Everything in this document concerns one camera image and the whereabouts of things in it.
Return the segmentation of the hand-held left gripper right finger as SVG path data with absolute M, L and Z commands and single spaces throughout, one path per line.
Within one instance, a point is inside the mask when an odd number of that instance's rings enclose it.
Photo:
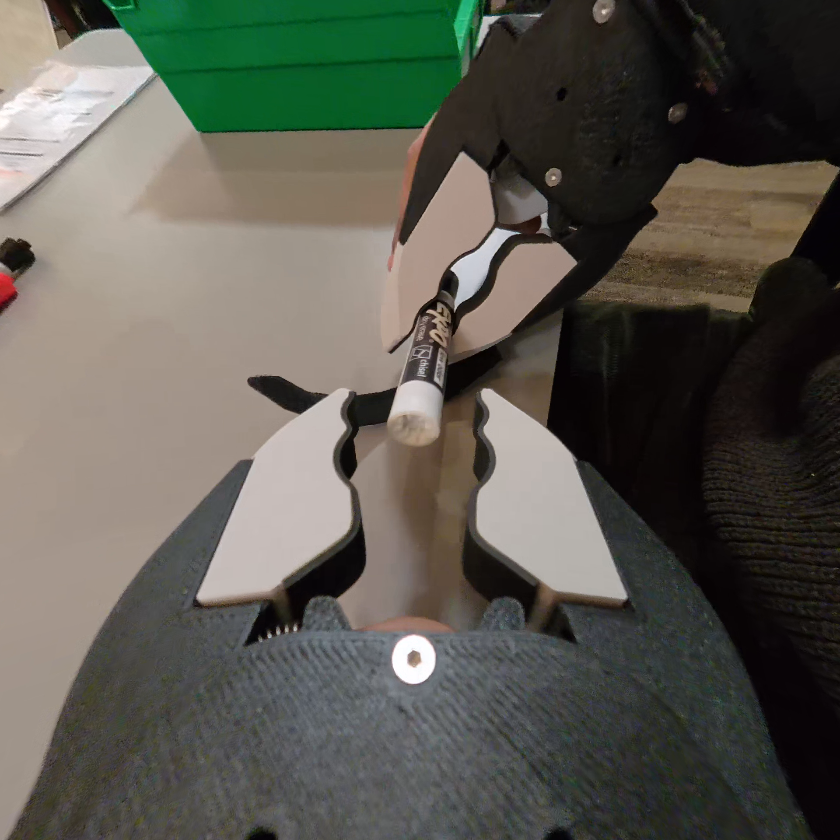
M 567 447 L 490 388 L 476 395 L 476 484 L 463 572 L 487 601 L 516 600 L 531 627 L 562 604 L 623 609 L 627 588 Z

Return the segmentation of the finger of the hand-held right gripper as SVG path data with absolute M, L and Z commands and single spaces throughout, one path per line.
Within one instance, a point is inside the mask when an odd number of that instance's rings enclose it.
M 515 234 L 500 242 L 482 283 L 456 304 L 452 361 L 462 361 L 512 335 L 576 266 L 545 234 Z
M 384 352 L 399 347 L 449 268 L 496 226 L 493 198 L 487 172 L 461 151 L 406 242 L 395 247 L 381 304 Z

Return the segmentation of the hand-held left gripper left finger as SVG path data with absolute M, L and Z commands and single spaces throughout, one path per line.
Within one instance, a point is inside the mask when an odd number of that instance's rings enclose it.
M 366 562 L 355 393 L 327 395 L 255 453 L 196 593 L 203 607 L 269 602 L 284 621 L 334 599 Z

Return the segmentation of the person's right hand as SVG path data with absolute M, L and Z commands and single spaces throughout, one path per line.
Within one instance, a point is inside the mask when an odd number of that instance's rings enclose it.
M 421 153 L 421 149 L 424 145 L 425 139 L 427 137 L 427 133 L 431 128 L 435 117 L 437 116 L 436 113 L 432 115 L 432 117 L 426 122 L 423 126 L 420 134 L 418 134 L 415 140 L 410 144 L 406 154 L 406 162 L 403 170 L 403 179 L 402 179 L 402 188 L 400 193 L 400 200 L 399 200 L 399 214 L 397 216 L 397 220 L 394 227 L 394 233 L 392 237 L 392 246 L 391 246 L 391 253 L 387 260 L 387 270 L 391 271 L 393 266 L 393 260 L 396 252 L 396 246 L 399 243 L 400 233 L 402 231 L 403 226 L 403 219 L 405 216 L 406 205 L 408 202 L 408 198 L 411 194 L 412 185 L 414 174 L 417 168 L 417 161 L 419 155 Z

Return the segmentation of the green plastic storage box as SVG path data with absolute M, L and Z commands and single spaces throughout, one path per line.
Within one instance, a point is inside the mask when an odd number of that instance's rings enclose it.
M 202 133 L 421 128 L 484 2 L 106 1 Z

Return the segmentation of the printed paper sheet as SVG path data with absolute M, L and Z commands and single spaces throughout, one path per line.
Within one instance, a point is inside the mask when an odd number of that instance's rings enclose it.
M 52 60 L 1 107 L 1 210 L 59 168 L 155 79 L 141 66 Z

